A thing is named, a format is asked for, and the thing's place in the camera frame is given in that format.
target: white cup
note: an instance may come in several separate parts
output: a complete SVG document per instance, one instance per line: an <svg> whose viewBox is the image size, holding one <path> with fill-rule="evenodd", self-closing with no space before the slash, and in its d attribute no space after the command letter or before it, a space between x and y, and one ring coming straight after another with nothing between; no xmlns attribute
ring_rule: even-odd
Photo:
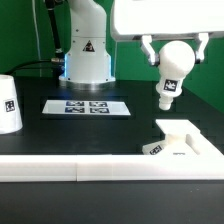
<svg viewBox="0 0 224 224"><path fill-rule="evenodd" d="M22 126L14 78L0 75L0 134L18 131Z"/></svg>

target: green wall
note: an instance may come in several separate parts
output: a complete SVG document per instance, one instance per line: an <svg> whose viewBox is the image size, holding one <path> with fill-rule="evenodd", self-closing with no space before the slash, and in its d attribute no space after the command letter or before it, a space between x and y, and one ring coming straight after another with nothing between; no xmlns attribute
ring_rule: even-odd
<svg viewBox="0 0 224 224"><path fill-rule="evenodd" d="M110 14L112 0L96 0ZM56 8L59 33L65 51L70 47L70 29L68 5ZM36 0L37 23L40 35L41 58L54 56L54 46L50 23L43 0ZM107 31L107 50L114 59L115 43ZM154 43L157 51L164 43ZM31 0L1 0L0 4L0 72L17 64L37 60L37 46L34 29ZM40 74L38 70L23 70L18 76L51 76L50 70ZM116 71L117 79L122 80L158 80L156 68L149 67L139 43L118 43ZM184 81L185 87L193 93L224 112L224 40L210 40L206 49L206 60L196 65Z"/></svg>

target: white robotic arm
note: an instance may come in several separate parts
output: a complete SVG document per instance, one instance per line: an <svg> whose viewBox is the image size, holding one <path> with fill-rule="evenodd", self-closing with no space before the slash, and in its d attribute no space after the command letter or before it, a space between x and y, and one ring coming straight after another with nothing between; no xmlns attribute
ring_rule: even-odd
<svg viewBox="0 0 224 224"><path fill-rule="evenodd" d="M224 37L224 2L203 0L114 0L111 35L116 41L141 41L150 65L158 66L161 79L159 107L168 110L181 94L183 79L195 63L204 60L209 38ZM194 39L198 49L183 41L167 43L158 53L153 40Z"/></svg>
<svg viewBox="0 0 224 224"><path fill-rule="evenodd" d="M71 49L65 56L62 86L98 90L113 85L111 57L106 51L106 13L93 0L68 0Z"/></svg>

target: black table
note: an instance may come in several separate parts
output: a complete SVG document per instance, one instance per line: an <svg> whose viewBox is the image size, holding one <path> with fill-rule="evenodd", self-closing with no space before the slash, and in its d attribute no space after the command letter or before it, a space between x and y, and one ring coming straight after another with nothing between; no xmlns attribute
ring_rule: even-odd
<svg viewBox="0 0 224 224"><path fill-rule="evenodd" d="M224 114L184 89L158 109L154 82L120 81L101 92L17 78L24 127L0 136L1 155L141 154L164 136L155 119L188 119L224 152ZM130 117L44 115L47 99L124 101ZM224 223L224 181L1 183L0 223Z"/></svg>

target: black label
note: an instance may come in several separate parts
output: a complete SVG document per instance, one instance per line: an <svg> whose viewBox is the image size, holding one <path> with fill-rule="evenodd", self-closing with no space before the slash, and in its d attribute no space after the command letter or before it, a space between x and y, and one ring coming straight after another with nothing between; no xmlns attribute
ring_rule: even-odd
<svg viewBox="0 0 224 224"><path fill-rule="evenodd" d="M154 149L152 149L149 154L150 155L156 155L157 153L159 153L160 151L162 151L163 149L160 147L160 145L156 146Z"/></svg>
<svg viewBox="0 0 224 224"><path fill-rule="evenodd" d="M92 114L109 114L108 108L90 108L90 113Z"/></svg>
<svg viewBox="0 0 224 224"><path fill-rule="evenodd" d="M71 107L84 107L84 102L83 101L67 101L66 106L71 106Z"/></svg>
<svg viewBox="0 0 224 224"><path fill-rule="evenodd" d="M176 92L178 81L166 79L164 90Z"/></svg>
<svg viewBox="0 0 224 224"><path fill-rule="evenodd" d="M5 110L6 112L11 112L15 110L15 104L13 100L5 102Z"/></svg>
<svg viewBox="0 0 224 224"><path fill-rule="evenodd" d="M89 102L90 107L107 107L106 102Z"/></svg>
<svg viewBox="0 0 224 224"><path fill-rule="evenodd" d="M83 51L85 52L95 52L93 45L91 43L91 41L89 41L86 46L84 47Z"/></svg>
<svg viewBox="0 0 224 224"><path fill-rule="evenodd" d="M84 114L85 108L83 108L83 107L66 107L65 113Z"/></svg>

